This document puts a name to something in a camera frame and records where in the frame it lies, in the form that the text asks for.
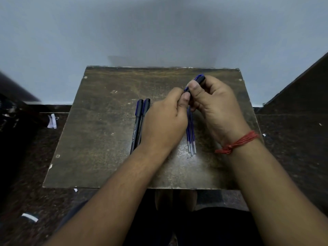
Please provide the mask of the person's right foot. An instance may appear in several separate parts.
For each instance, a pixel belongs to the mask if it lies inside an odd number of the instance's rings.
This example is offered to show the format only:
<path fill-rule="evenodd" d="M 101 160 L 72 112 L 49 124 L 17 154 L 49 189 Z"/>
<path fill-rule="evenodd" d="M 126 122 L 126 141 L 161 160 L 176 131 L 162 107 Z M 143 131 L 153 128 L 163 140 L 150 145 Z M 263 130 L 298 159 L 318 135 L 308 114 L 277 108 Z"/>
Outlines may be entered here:
<path fill-rule="evenodd" d="M 182 189 L 179 192 L 179 206 L 181 209 L 189 212 L 195 210 L 197 204 L 197 190 Z"/>

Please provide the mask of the person's right hand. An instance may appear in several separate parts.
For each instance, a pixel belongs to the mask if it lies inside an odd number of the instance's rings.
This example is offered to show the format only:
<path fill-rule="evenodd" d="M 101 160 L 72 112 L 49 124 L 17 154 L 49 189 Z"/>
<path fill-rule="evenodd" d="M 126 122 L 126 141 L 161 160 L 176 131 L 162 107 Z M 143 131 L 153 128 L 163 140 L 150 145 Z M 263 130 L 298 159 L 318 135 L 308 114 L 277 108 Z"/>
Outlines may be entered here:
<path fill-rule="evenodd" d="M 220 146 L 232 144 L 251 131 L 244 119 L 233 90 L 210 75 L 201 87 L 206 92 L 206 107 L 202 113 L 207 128 Z"/>

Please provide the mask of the dark wooden panel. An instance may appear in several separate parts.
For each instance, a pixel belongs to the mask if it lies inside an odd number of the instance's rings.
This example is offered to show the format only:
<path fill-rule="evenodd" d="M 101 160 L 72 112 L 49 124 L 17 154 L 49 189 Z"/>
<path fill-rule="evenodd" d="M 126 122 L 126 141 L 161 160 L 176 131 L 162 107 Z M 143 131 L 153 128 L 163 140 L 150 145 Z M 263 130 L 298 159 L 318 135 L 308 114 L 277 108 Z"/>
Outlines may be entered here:
<path fill-rule="evenodd" d="M 328 52 L 256 114 L 328 115 Z"/>

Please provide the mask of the small brown wooden table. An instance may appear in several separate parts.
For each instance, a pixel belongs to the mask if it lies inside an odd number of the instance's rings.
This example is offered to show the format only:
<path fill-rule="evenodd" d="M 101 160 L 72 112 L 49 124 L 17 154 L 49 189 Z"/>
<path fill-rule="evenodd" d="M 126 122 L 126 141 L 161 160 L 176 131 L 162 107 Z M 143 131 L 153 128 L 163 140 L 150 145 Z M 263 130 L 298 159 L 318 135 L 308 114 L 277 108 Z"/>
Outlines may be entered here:
<path fill-rule="evenodd" d="M 153 104 L 199 74 L 229 85 L 248 125 L 260 134 L 239 69 L 88 66 L 43 187 L 100 188 L 130 154 L 137 101 L 150 98 Z M 193 119 L 196 154 L 188 152 L 184 135 L 149 188 L 236 190 L 226 156 L 214 153 L 219 145 L 211 138 L 203 116 L 195 111 Z"/>

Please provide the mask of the person's left forearm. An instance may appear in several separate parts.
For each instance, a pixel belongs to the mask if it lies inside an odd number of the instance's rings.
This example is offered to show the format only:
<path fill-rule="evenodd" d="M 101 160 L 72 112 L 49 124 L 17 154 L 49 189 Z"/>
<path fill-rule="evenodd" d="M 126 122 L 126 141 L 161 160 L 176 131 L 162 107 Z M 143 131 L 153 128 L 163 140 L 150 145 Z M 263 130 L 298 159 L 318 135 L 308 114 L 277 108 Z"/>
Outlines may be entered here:
<path fill-rule="evenodd" d="M 122 246 L 142 197 L 171 149 L 140 145 L 44 246 Z"/>

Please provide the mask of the person's foot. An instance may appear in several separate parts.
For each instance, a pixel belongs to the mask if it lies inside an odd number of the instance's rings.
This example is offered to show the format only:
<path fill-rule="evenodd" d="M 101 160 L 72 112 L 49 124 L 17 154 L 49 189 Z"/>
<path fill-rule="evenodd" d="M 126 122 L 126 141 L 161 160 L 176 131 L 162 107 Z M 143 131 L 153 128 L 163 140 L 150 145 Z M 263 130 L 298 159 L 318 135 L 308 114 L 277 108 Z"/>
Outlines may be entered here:
<path fill-rule="evenodd" d="M 195 210 L 197 204 L 197 190 L 182 189 L 179 192 L 179 206 L 181 209 L 189 212 Z"/>
<path fill-rule="evenodd" d="M 170 211 L 173 208 L 173 189 L 156 189 L 154 193 L 157 211 Z"/>

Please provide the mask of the person's left foot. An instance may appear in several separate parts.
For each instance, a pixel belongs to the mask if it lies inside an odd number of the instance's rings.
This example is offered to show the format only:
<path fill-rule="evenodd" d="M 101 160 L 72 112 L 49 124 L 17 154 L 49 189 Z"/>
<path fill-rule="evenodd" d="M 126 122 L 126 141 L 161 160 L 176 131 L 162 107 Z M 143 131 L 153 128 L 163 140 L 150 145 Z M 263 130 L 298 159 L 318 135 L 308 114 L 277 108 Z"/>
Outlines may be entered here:
<path fill-rule="evenodd" d="M 156 189 L 154 193 L 157 211 L 170 211 L 173 208 L 173 189 Z"/>

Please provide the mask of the blue pen refill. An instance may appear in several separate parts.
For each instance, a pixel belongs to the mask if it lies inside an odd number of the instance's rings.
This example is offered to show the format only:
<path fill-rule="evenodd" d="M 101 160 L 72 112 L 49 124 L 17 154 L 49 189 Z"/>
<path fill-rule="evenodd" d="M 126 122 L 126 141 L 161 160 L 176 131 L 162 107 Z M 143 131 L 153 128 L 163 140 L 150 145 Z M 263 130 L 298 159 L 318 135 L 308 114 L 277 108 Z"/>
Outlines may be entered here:
<path fill-rule="evenodd" d="M 190 107 L 188 106 L 187 108 L 187 119 L 188 119 L 188 125 L 186 129 L 186 134 L 187 134 L 187 143 L 188 143 L 188 152 L 192 156 L 192 146 L 191 146 L 191 135 L 190 135 L 190 117 L 189 117 L 189 111 Z"/>
<path fill-rule="evenodd" d="M 194 156 L 194 149 L 193 149 L 193 143 L 192 143 L 192 131 L 191 131 L 191 115 L 190 115 L 190 106 L 188 107 L 187 110 L 187 115 L 188 115 L 188 133 L 189 133 L 189 148 L 190 148 L 190 154 L 191 157 Z"/>
<path fill-rule="evenodd" d="M 195 130 L 194 130 L 194 120 L 193 120 L 193 113 L 190 112 L 190 119 L 191 119 L 191 141 L 193 146 L 193 154 L 197 154 L 196 145 L 195 145 Z"/>

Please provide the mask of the white flat paper strip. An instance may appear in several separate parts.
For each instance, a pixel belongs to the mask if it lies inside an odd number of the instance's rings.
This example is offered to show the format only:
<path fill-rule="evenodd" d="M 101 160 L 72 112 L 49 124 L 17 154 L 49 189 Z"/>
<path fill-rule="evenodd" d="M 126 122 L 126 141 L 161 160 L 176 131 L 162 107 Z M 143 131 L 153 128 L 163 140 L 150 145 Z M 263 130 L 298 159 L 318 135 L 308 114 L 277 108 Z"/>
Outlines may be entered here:
<path fill-rule="evenodd" d="M 21 215 L 21 217 L 25 217 L 27 218 L 28 220 L 32 221 L 33 223 L 37 223 L 39 218 L 37 218 L 36 216 L 32 215 L 32 214 L 29 214 L 29 213 L 23 213 Z"/>

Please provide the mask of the person's left hand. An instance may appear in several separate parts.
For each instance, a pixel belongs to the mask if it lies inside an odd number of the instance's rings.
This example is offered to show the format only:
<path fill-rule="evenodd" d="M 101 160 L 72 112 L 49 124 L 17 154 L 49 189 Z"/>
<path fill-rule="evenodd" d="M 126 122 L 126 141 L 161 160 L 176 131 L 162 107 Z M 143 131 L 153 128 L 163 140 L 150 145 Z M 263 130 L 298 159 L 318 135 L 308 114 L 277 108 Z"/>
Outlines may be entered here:
<path fill-rule="evenodd" d="M 183 90 L 175 87 L 163 100 L 153 103 L 145 115 L 138 151 L 166 158 L 180 143 L 188 124 L 187 110 L 177 110 L 182 94 Z"/>

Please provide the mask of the red thread wristband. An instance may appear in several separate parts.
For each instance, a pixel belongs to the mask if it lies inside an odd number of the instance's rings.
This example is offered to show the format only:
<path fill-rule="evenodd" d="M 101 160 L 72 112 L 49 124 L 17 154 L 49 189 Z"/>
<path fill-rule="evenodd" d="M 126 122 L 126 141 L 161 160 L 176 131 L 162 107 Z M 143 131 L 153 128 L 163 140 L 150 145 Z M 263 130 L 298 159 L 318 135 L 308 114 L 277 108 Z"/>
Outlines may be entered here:
<path fill-rule="evenodd" d="M 249 142 L 259 139 L 260 135 L 257 134 L 255 131 L 250 131 L 246 135 L 242 136 L 237 141 L 233 142 L 232 144 L 227 144 L 223 146 L 221 149 L 215 150 L 215 154 L 230 154 L 232 151 L 238 147 L 241 147 Z"/>

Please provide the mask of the person's dark trousers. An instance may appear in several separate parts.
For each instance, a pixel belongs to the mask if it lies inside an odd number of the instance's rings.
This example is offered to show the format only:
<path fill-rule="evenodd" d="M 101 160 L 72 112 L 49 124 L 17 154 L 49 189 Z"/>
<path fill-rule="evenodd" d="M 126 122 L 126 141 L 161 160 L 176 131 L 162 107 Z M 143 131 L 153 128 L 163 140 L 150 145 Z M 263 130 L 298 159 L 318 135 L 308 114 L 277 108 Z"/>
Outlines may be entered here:
<path fill-rule="evenodd" d="M 72 209 L 58 230 L 88 202 Z M 185 211 L 174 201 L 170 211 L 157 211 L 154 191 L 145 191 L 122 246 L 264 246 L 250 212 L 224 207 Z"/>

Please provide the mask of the dark bag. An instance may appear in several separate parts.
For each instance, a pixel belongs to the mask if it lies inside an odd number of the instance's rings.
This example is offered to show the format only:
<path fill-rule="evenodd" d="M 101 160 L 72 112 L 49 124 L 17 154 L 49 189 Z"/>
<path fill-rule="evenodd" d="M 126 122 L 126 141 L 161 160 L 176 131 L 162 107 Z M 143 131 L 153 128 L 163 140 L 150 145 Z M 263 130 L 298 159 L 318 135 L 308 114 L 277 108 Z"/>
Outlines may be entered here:
<path fill-rule="evenodd" d="M 31 95 L 0 70 L 0 134 L 47 125 L 47 120 L 22 101 L 22 97 Z"/>

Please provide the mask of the person's right forearm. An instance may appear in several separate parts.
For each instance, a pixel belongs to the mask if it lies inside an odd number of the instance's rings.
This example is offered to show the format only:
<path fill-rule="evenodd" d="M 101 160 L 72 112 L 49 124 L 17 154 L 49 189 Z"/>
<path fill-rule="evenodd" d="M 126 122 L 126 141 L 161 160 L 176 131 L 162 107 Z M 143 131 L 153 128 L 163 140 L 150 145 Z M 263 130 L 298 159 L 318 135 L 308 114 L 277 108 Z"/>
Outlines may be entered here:
<path fill-rule="evenodd" d="M 328 246 L 328 218 L 260 139 L 232 148 L 228 159 L 266 246 Z"/>

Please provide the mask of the blue pen with black cap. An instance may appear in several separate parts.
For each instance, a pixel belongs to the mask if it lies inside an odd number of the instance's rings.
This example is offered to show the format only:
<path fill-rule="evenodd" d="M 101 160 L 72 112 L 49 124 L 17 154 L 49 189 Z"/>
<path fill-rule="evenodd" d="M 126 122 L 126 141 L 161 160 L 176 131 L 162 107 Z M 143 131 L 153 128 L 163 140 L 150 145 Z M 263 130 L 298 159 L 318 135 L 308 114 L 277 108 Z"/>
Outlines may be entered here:
<path fill-rule="evenodd" d="M 136 147 L 139 127 L 140 127 L 140 122 L 141 122 L 141 116 L 142 116 L 143 102 L 144 102 L 143 99 L 139 99 L 137 101 L 137 106 L 136 106 L 136 111 L 135 111 L 135 124 L 134 124 L 134 129 L 133 129 L 133 137 L 132 137 L 130 154 L 133 153 L 133 151 Z"/>
<path fill-rule="evenodd" d="M 206 79 L 205 75 L 200 74 L 200 75 L 196 76 L 193 80 L 195 82 L 197 82 L 199 85 L 201 85 L 205 81 L 205 79 Z M 191 94 L 190 88 L 189 88 L 188 85 L 184 88 L 183 93 L 190 93 Z"/>
<path fill-rule="evenodd" d="M 141 116 L 141 122 L 140 122 L 140 127 L 139 127 L 139 132 L 138 132 L 138 138 L 137 138 L 137 143 L 136 143 L 135 149 L 141 143 L 143 122 L 144 122 L 144 119 L 145 119 L 145 115 L 146 115 L 147 111 L 150 108 L 150 104 L 151 104 L 151 100 L 149 98 L 146 98 L 146 99 L 143 100 L 142 116 Z"/>

